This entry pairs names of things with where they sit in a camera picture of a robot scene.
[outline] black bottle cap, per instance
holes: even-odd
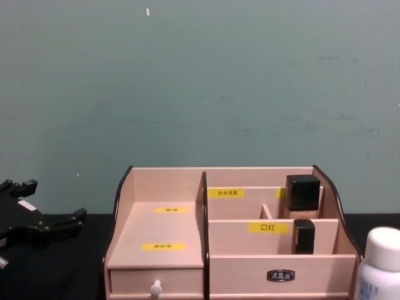
[[[293,254],[313,254],[315,225],[311,220],[298,219],[293,222]]]
[[[319,185],[319,179],[314,175],[288,175],[286,207],[290,211],[317,211]]]

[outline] drawer knob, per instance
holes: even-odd
[[[163,292],[160,280],[156,280],[154,284],[150,287],[150,294],[152,296],[158,297]]]

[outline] black table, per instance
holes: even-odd
[[[60,216],[46,216],[55,221]],[[400,228],[400,214],[347,214],[345,219],[360,248],[377,226]],[[0,271],[1,300],[97,300],[101,259],[113,217],[89,214],[82,234],[46,249],[20,245],[0,252],[11,264]]]

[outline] yellow label sticker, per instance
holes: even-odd
[[[247,225],[249,233],[289,234],[288,223],[277,222],[250,222]]]
[[[186,245],[182,242],[174,244],[143,244],[142,251],[178,251],[185,250]]]
[[[154,210],[155,213],[188,213],[188,207],[159,207]]]
[[[244,198],[244,189],[208,189],[208,198]]]
[[[286,188],[279,187],[275,190],[275,198],[276,199],[285,199],[286,198]]]

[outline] green wall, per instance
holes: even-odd
[[[130,164],[317,164],[399,212],[400,1],[2,0],[0,105],[46,213],[111,212]]]

